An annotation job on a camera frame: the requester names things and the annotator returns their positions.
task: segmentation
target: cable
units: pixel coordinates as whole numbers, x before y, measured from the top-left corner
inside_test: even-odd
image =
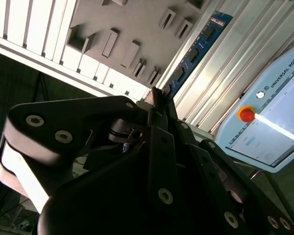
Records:
[[[23,201],[23,202],[17,204],[16,206],[14,206],[14,207],[8,209],[7,211],[5,211],[5,214],[7,214],[8,212],[10,212],[10,211],[13,210],[14,208],[18,207],[19,205],[23,204],[24,202],[27,202],[28,200],[29,200],[29,199],[26,199],[25,201]]]
[[[80,165],[84,165],[83,163],[79,163],[77,160],[74,160],[74,162]]]

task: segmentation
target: slot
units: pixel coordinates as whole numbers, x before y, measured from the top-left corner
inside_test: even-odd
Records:
[[[190,32],[192,26],[193,24],[191,22],[184,19],[181,26],[178,28],[178,31],[175,34],[176,38],[181,39],[184,36],[186,36]]]
[[[207,27],[202,35],[203,40],[207,41],[214,31],[215,31],[214,28]]]
[[[163,30],[166,30],[169,28],[171,25],[176,13],[170,9],[167,9],[166,13],[164,14],[159,27],[162,28]]]
[[[187,28],[188,28],[188,25],[186,24],[186,25],[184,26],[184,28],[183,28],[181,34],[178,36],[179,39],[181,39],[181,38],[183,37],[183,35],[184,35],[184,33],[186,32]]]
[[[176,71],[176,78],[177,78],[177,81],[179,81],[179,80],[182,78],[184,72],[185,72],[185,71],[184,71],[184,68],[183,68],[183,67],[179,67],[179,68],[177,69],[177,71]]]
[[[167,16],[167,18],[166,18],[166,20],[165,20],[165,22],[164,22],[164,24],[163,24],[163,28],[166,27],[166,25],[168,24],[168,22],[169,22],[171,16],[172,16],[172,14],[168,14],[168,16]]]
[[[192,50],[190,52],[189,60],[190,60],[191,63],[194,63],[194,61],[195,61],[196,57],[198,56],[198,54],[199,54],[199,51],[197,50],[197,48],[195,48],[194,50]]]
[[[157,67],[154,67],[148,79],[149,84],[152,85],[154,82],[158,81],[160,77],[161,77],[160,69],[157,69]]]
[[[146,67],[146,61],[143,61],[142,59],[140,59],[134,69],[134,72],[133,72],[134,76],[139,77],[140,75],[142,75],[143,71],[145,70],[145,67]]]

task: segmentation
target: screw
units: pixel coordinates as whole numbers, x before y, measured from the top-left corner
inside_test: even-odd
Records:
[[[231,227],[233,227],[234,229],[238,228],[239,223],[238,223],[237,219],[235,218],[235,216],[231,212],[226,211],[224,213],[224,218],[229,223],[229,225]]]
[[[278,229],[278,228],[279,228],[279,224],[278,224],[278,222],[277,222],[274,218],[272,218],[271,216],[268,216],[267,219],[268,219],[269,223],[270,223],[275,229]]]
[[[73,140],[73,136],[70,134],[70,132],[63,130],[57,131],[54,134],[54,138],[60,143],[71,143]]]
[[[131,103],[128,103],[128,102],[127,102],[126,105],[127,105],[127,107],[129,107],[129,108],[131,108],[131,109],[134,108],[134,105],[132,105]]]
[[[208,145],[211,147],[211,148],[215,148],[216,146],[214,145],[214,143],[212,142],[208,142]]]
[[[158,196],[160,200],[167,205],[170,205],[173,202],[173,196],[171,192],[167,190],[166,188],[159,189]]]
[[[280,222],[284,226],[284,228],[286,228],[287,230],[291,230],[291,226],[284,218],[280,218]]]
[[[184,128],[184,129],[188,129],[188,125],[186,125],[185,123],[181,123],[181,126]]]
[[[37,116],[37,115],[29,115],[26,118],[26,122],[27,122],[28,125],[31,125],[31,126],[34,126],[34,127],[42,126],[45,123],[43,118],[40,117],[40,116]]]

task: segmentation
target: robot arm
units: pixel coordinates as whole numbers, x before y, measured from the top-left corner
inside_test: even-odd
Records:
[[[0,180],[39,211],[39,235],[294,234],[291,221],[212,141],[198,143],[173,101],[123,96],[23,104],[7,116]],[[73,179],[74,159],[122,146]]]

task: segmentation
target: black cable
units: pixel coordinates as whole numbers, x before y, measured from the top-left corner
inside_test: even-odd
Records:
[[[84,165],[83,163],[79,163],[77,160],[75,160],[74,162],[80,165]]]
[[[33,98],[31,99],[31,102],[32,103],[36,102],[37,94],[38,94],[38,89],[39,89],[39,83],[40,83],[40,72],[38,72],[38,75],[37,75],[37,80],[36,80],[36,84],[35,84],[34,94],[33,94]]]
[[[41,74],[41,86],[42,86],[42,89],[44,91],[44,93],[46,94],[46,97],[45,97],[45,101],[49,101],[49,94],[48,94],[48,90],[47,90],[47,85],[46,85],[46,81],[45,81],[45,76],[44,74],[42,73]]]
[[[25,201],[23,201],[23,202],[17,204],[16,206],[14,206],[14,207],[8,209],[7,211],[5,211],[5,214],[7,214],[8,212],[10,212],[10,211],[13,210],[14,208],[18,207],[19,205],[23,204],[24,202],[27,202],[28,200],[29,200],[29,199],[26,199]]]

